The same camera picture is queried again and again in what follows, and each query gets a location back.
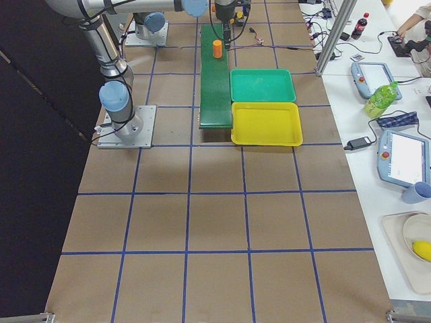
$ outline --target metal base plate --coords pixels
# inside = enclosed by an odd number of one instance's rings
[[[143,120],[143,128],[132,142],[123,143],[123,141],[113,133],[100,138],[97,147],[101,149],[151,148],[154,122],[156,121],[156,108],[156,106],[135,106],[137,115]],[[108,114],[106,114],[104,122],[110,123]],[[100,136],[111,132],[111,127],[103,128]]]
[[[169,22],[165,22],[163,28],[152,34],[149,40],[140,39],[136,37],[136,34],[129,34],[127,35],[125,46],[164,47],[168,39],[168,28]],[[135,22],[131,22],[129,30],[135,30]]]

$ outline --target orange cylinder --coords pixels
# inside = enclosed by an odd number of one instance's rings
[[[216,59],[220,59],[223,55],[223,44],[222,41],[216,39],[213,41],[213,56]]]

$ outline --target green bottle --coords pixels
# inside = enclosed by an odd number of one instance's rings
[[[378,118],[397,98],[398,82],[380,86],[371,98],[365,103],[364,110],[370,118]]]

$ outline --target black backdrop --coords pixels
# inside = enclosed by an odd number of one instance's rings
[[[44,311],[103,84],[85,36],[43,0],[1,2],[0,317]],[[30,79],[36,93],[17,73]]]

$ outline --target yellow lemon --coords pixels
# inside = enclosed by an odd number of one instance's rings
[[[431,243],[428,241],[418,240],[413,243],[413,251],[420,258],[431,261]]]

